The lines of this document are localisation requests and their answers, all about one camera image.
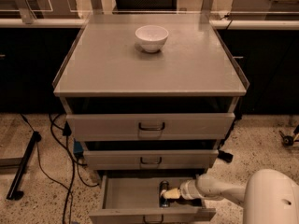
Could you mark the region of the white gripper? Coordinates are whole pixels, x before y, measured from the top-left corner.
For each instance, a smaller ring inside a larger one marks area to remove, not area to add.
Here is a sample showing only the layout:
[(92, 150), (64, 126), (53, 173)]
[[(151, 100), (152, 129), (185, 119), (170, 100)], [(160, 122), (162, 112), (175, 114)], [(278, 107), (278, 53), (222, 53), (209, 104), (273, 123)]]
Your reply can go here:
[(180, 196), (185, 200), (199, 199), (200, 195), (196, 187), (195, 180), (183, 182), (179, 188), (169, 189), (162, 193), (165, 199), (179, 199)]

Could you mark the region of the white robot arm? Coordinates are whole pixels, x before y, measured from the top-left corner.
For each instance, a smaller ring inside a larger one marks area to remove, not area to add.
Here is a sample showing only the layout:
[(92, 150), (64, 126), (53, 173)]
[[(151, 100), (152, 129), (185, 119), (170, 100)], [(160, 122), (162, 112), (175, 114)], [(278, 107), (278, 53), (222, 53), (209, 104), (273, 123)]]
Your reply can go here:
[(262, 169), (245, 186), (199, 175), (177, 188), (163, 189), (166, 200), (227, 199), (243, 208), (243, 224), (299, 224), (299, 185), (283, 173)]

